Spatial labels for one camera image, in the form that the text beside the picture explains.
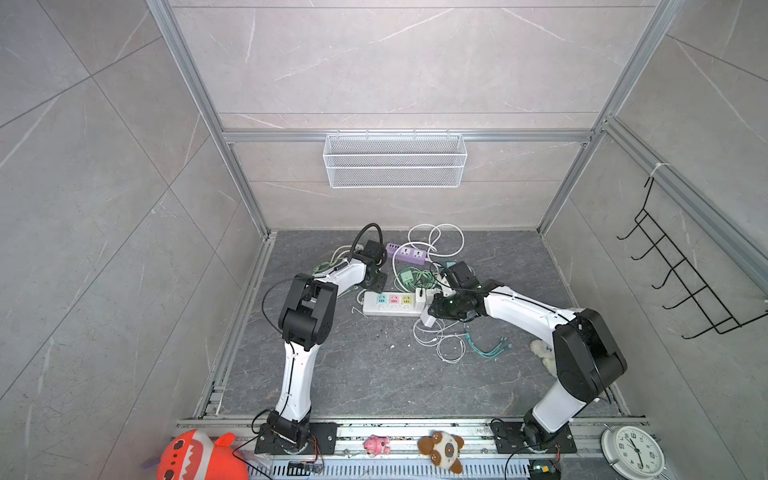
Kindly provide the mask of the green charger plug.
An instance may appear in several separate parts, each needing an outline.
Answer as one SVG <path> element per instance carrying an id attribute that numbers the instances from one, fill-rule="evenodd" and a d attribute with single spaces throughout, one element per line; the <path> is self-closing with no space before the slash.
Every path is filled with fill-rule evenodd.
<path id="1" fill-rule="evenodd" d="M 411 288 L 414 285 L 414 275 L 411 269 L 400 272 L 398 279 L 404 288 Z"/>

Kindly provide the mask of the white pastel power strip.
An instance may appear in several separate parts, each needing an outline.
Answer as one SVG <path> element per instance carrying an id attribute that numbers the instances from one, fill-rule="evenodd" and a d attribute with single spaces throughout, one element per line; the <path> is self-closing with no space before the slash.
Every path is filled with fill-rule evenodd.
<path id="1" fill-rule="evenodd" d="M 416 318 L 427 308 L 439 292 L 438 289 L 425 289 L 425 303 L 416 301 L 415 292 L 382 292 L 366 291 L 363 297 L 363 314 L 366 316 L 408 317 Z"/>

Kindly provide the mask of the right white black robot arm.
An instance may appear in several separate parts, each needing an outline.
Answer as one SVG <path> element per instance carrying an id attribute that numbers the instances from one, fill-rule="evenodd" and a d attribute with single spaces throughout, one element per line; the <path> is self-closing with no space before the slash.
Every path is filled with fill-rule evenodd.
<path id="1" fill-rule="evenodd" d="M 442 274 L 441 291 L 422 311 L 423 319 L 494 318 L 536 336 L 554 353 L 556 381 L 521 426 L 529 449 L 552 447 L 571 419 L 627 371 L 627 361 L 597 311 L 558 309 L 499 281 L 481 282 L 463 261 Z"/>

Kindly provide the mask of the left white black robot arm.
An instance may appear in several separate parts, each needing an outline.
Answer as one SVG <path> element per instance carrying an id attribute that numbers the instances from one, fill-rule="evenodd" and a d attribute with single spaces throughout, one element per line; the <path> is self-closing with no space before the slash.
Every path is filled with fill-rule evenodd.
<path id="1" fill-rule="evenodd" d="M 358 231 L 346 254 L 316 273 L 290 279 L 276 326 L 285 348 L 281 393 L 262 429 L 286 450 L 299 452 L 312 441 L 312 377 L 320 345 L 333 327 L 338 296 L 353 287 L 381 293 L 387 258 L 383 231 L 371 222 Z"/>

